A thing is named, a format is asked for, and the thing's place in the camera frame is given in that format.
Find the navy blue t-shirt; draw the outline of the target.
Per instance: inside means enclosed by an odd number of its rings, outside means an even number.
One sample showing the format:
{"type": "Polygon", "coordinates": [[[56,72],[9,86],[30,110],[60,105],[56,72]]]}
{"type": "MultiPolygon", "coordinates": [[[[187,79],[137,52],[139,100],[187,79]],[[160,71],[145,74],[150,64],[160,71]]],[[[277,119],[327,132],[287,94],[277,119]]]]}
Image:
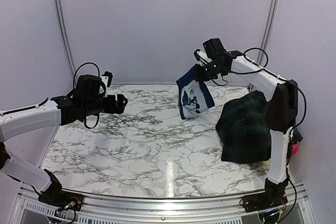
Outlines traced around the navy blue t-shirt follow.
{"type": "Polygon", "coordinates": [[[215,106],[206,84],[195,80],[196,66],[176,80],[179,90],[178,107],[182,120],[196,118],[215,106]]]}

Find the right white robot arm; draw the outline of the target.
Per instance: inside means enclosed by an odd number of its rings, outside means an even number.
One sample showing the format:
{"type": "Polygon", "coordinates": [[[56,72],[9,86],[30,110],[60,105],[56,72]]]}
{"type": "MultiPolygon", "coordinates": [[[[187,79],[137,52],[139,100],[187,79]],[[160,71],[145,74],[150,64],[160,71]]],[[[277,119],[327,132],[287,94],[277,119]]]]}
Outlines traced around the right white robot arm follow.
{"type": "Polygon", "coordinates": [[[293,155],[293,132],[297,127],[298,94],[300,89],[293,80],[286,80],[249,59],[240,51],[208,49],[194,51],[200,63],[196,65],[196,81],[208,81],[219,74],[234,73],[259,89],[270,99],[265,121],[270,129],[271,164],[265,180],[265,192],[254,202],[273,206],[285,196],[290,182],[288,165],[293,155]]]}

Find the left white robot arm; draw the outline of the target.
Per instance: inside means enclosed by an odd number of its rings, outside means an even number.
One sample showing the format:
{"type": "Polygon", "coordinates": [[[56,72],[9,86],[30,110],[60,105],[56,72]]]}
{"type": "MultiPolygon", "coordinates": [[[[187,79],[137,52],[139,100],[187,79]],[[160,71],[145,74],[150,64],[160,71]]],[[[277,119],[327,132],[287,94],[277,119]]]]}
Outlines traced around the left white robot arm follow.
{"type": "Polygon", "coordinates": [[[54,205],[66,202],[66,193],[56,176],[10,152],[5,141],[34,130],[61,126],[80,121],[88,116],[122,114],[128,103],[122,94],[105,95],[90,100],[67,96],[46,99],[44,102],[12,111],[1,112],[1,173],[40,190],[54,205]]]}

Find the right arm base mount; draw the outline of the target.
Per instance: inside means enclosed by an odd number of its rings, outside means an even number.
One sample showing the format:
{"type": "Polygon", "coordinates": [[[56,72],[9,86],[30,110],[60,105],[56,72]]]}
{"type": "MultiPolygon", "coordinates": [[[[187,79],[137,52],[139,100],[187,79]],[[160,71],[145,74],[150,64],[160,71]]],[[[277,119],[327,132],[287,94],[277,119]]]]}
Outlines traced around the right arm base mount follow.
{"type": "Polygon", "coordinates": [[[282,193],[275,199],[268,199],[266,193],[257,193],[243,196],[239,201],[239,204],[246,212],[253,212],[284,206],[287,202],[288,199],[285,193],[282,193]]]}

